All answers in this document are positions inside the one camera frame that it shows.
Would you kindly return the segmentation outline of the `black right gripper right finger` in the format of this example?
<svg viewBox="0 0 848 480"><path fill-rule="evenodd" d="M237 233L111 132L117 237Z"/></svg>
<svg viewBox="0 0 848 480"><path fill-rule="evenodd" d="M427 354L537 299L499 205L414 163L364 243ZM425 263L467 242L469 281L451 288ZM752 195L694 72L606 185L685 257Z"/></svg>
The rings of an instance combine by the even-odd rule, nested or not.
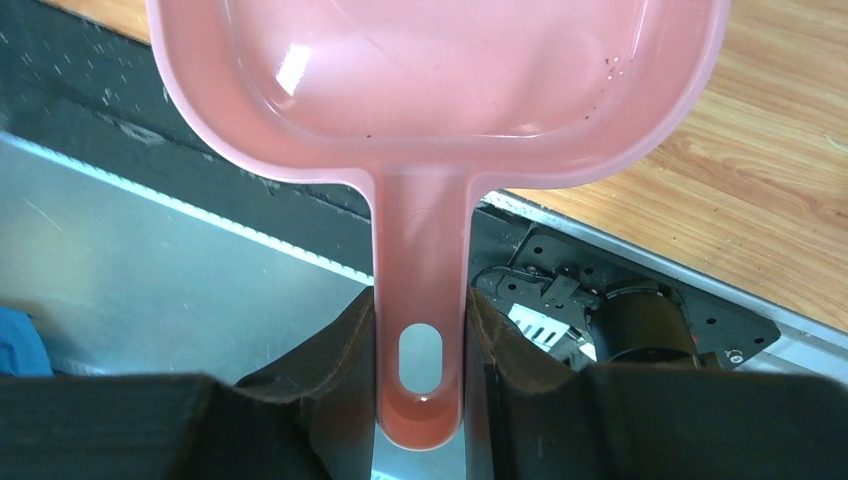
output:
<svg viewBox="0 0 848 480"><path fill-rule="evenodd" d="M574 371L467 295L469 479L843 479L847 389L825 377L600 363Z"/></svg>

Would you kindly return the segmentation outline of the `pink plastic dustpan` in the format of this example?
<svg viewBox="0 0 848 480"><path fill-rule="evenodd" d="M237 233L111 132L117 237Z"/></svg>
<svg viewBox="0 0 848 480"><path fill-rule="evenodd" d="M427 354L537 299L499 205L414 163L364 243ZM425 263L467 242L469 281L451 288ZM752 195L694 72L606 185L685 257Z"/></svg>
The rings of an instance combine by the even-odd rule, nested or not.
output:
<svg viewBox="0 0 848 480"><path fill-rule="evenodd" d="M372 224L377 420L413 451L463 418L473 210L630 167L682 123L727 1L149 1L165 90L216 153L343 184Z"/></svg>

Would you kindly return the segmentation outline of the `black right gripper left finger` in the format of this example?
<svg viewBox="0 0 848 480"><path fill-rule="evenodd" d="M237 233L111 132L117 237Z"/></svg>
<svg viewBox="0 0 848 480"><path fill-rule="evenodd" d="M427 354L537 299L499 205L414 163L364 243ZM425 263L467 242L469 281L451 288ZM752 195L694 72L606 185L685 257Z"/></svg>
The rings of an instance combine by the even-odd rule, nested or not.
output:
<svg viewBox="0 0 848 480"><path fill-rule="evenodd" d="M235 384L206 374L6 377L5 479L367 479L374 293Z"/></svg>

